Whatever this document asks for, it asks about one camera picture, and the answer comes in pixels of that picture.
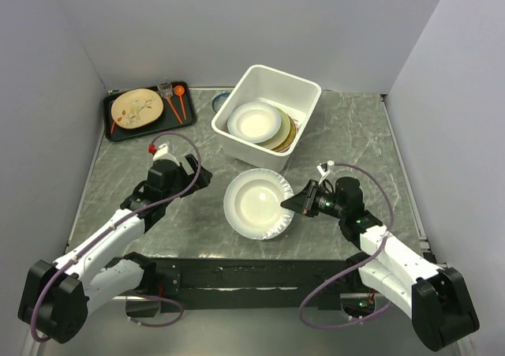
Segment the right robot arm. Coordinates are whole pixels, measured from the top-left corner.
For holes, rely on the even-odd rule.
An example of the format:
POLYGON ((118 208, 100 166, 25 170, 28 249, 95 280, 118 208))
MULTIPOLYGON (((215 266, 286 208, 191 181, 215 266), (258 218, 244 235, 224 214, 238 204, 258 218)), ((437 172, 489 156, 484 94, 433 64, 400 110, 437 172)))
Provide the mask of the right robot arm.
POLYGON ((338 219, 344 238, 360 250, 346 270, 320 284, 302 305, 345 276, 351 290, 370 288, 400 308, 429 350, 441 350, 479 330, 462 274, 429 262, 399 241, 365 208, 356 178, 340 178, 332 190, 311 180, 281 205, 308 217, 325 214, 338 219))

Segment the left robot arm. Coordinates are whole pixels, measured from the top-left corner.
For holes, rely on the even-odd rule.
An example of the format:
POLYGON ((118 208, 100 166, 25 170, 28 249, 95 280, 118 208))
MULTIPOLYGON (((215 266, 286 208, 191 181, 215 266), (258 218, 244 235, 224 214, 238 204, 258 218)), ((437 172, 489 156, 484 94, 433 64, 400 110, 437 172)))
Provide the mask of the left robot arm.
POLYGON ((147 178, 88 240, 51 263, 39 260, 30 267, 18 317, 29 324, 36 342, 68 342, 89 314, 120 294, 165 299, 170 279, 153 259, 139 253, 113 259, 154 227, 171 201, 209 185, 212 174, 200 155, 185 159, 191 174, 171 154, 155 160, 147 178))

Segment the cream plate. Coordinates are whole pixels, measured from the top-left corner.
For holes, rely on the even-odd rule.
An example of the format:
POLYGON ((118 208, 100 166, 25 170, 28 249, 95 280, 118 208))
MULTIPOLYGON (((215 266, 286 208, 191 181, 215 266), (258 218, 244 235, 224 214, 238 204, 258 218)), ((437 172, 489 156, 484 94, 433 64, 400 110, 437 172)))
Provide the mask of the cream plate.
POLYGON ((278 113, 281 117, 281 126, 277 133, 264 142, 259 143, 258 145, 263 148, 267 148, 270 150, 274 150, 279 145, 281 145, 289 136, 291 129, 291 118, 288 114, 286 114, 283 110, 277 108, 278 113))

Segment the woven bamboo mat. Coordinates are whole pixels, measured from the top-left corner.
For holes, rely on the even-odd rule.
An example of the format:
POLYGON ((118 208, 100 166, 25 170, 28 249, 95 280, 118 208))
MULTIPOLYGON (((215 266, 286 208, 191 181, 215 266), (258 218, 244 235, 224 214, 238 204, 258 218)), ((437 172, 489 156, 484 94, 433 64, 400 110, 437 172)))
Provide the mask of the woven bamboo mat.
POLYGON ((286 139, 276 148, 273 148, 273 151, 285 152, 294 142, 296 135, 297 135, 297 124, 292 118, 290 118, 290 131, 288 132, 286 139))

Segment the white plate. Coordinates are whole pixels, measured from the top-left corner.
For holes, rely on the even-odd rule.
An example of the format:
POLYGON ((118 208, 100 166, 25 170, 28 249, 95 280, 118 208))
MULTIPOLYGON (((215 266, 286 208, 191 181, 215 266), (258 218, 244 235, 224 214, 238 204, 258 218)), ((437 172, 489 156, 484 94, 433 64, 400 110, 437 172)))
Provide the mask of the white plate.
POLYGON ((237 107, 227 120, 227 129, 244 141, 259 144, 270 140, 282 124, 279 111, 268 103, 251 102, 237 107))
POLYGON ((294 213, 281 203, 294 196, 290 183, 279 173, 253 168, 240 173, 226 188, 223 210, 227 222, 241 236, 266 241, 291 224, 294 213))

